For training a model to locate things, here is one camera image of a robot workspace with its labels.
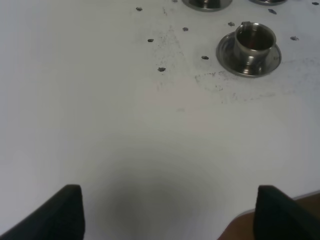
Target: stainless steel base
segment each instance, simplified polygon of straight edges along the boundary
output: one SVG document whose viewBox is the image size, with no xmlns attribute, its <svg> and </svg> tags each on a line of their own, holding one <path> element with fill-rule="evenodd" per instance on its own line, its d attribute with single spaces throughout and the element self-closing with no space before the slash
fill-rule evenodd
<svg viewBox="0 0 320 240">
<path fill-rule="evenodd" d="M 229 72 L 246 78 L 258 78 L 271 73 L 281 63 L 281 52 L 277 45 L 259 64 L 245 65 L 234 55 L 235 32 L 231 32 L 221 39 L 216 48 L 219 63 Z"/>
<path fill-rule="evenodd" d="M 232 0 L 182 0 L 188 7 L 201 12 L 216 12 L 228 7 Z"/>
<path fill-rule="evenodd" d="M 275 6 L 275 5 L 283 4 L 287 0 L 250 0 L 250 1 L 260 5 Z"/>
</svg>

